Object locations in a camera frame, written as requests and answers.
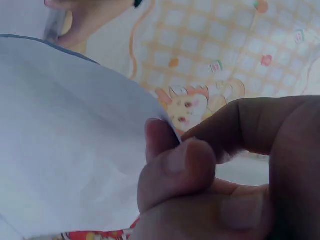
cartoon rabbit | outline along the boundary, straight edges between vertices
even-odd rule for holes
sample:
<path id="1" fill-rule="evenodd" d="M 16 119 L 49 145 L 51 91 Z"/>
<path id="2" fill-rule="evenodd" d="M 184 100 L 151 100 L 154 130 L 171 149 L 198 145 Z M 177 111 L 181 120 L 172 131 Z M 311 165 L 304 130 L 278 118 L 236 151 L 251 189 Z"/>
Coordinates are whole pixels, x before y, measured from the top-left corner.
<path id="1" fill-rule="evenodd" d="M 232 101 L 245 96 L 245 86 L 237 79 L 227 84 L 217 82 L 213 88 L 216 91 L 213 96 L 210 96 L 207 86 L 187 86 L 182 89 L 181 94 L 169 87 L 169 95 L 157 88 L 155 93 L 178 133 L 182 135 L 225 106 L 227 99 Z"/>

cartoon character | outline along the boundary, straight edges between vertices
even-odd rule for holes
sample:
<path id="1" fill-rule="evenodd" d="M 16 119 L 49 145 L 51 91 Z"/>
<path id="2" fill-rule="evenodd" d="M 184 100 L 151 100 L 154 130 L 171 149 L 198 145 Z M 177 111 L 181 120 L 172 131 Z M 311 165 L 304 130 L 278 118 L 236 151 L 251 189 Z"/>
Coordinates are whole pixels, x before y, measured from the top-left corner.
<path id="1" fill-rule="evenodd" d="M 169 95 L 163 89 L 157 88 L 155 93 L 178 133 L 182 135 L 211 117 L 228 101 L 245 96 L 245 86 L 237 79 L 216 82 L 210 89 L 214 92 L 212 96 L 208 86 L 183 87 L 179 94 L 174 91 L 174 87 L 169 87 Z"/>
<path id="2" fill-rule="evenodd" d="M 127 239 L 128 235 L 125 231 L 78 231 L 62 234 L 63 240 L 123 240 Z"/>
<path id="3" fill-rule="evenodd" d="M 271 55 L 264 55 L 261 59 L 261 65 L 265 67 L 269 67 L 272 63 L 273 57 Z"/>

white sheet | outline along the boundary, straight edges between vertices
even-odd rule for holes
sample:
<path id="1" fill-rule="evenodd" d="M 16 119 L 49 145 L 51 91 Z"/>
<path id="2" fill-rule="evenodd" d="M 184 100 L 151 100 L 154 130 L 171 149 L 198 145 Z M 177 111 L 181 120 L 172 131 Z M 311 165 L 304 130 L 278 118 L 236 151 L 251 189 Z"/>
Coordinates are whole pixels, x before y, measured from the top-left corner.
<path id="1" fill-rule="evenodd" d="M 112 70 L 33 40 L 0 38 L 0 73 L 6 223 L 24 238 L 128 228 L 139 215 L 144 124 L 168 121 L 157 100 Z"/>

cartoon print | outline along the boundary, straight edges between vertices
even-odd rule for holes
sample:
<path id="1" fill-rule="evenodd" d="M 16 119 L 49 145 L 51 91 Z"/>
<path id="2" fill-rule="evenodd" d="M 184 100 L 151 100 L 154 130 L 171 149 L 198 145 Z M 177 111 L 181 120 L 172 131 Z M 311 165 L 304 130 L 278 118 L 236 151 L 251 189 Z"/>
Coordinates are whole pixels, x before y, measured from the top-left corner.
<path id="1" fill-rule="evenodd" d="M 170 63 L 169 63 L 169 68 L 173 69 L 179 66 L 179 58 L 173 58 L 171 59 Z"/>
<path id="2" fill-rule="evenodd" d="M 269 10 L 269 4 L 265 0 L 258 0 L 254 3 L 254 7 L 260 14 L 265 14 Z"/>
<path id="3" fill-rule="evenodd" d="M 303 30 L 296 30 L 294 32 L 294 41 L 296 44 L 301 44 L 305 41 L 305 33 Z"/>
<path id="4" fill-rule="evenodd" d="M 261 59 L 261 65 L 264 67 L 269 67 L 272 63 L 273 57 L 271 55 L 264 55 Z"/>
<path id="5" fill-rule="evenodd" d="M 222 62 L 220 60 L 216 60 L 211 63 L 211 70 L 213 73 L 221 72 L 223 70 Z"/>
<path id="6" fill-rule="evenodd" d="M 126 240 L 128 239 L 125 230 L 100 232 L 100 231 L 78 231 L 61 235 L 63 240 Z"/>
<path id="7" fill-rule="evenodd" d="M 129 229 L 119 231 L 78 231 L 63 233 L 52 240 L 128 240 L 140 218 L 131 225 Z"/>
<path id="8" fill-rule="evenodd" d="M 157 88 L 155 93 L 181 135 L 211 117 L 228 102 L 245 96 L 245 86 L 238 79 L 219 81 L 210 87 L 182 87 L 180 92 L 174 88 L 169 87 L 169 95 L 161 88 Z"/>

person's arm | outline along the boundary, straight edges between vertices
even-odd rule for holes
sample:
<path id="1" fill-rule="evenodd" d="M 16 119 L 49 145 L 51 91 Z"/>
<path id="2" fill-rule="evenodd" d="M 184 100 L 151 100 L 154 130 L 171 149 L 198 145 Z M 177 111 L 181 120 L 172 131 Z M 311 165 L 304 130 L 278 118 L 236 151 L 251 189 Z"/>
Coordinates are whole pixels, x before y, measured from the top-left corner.
<path id="1" fill-rule="evenodd" d="M 57 41 L 65 48 L 86 41 L 106 23 L 141 3 L 142 0 L 45 0 L 49 8 L 72 12 L 70 30 Z"/>

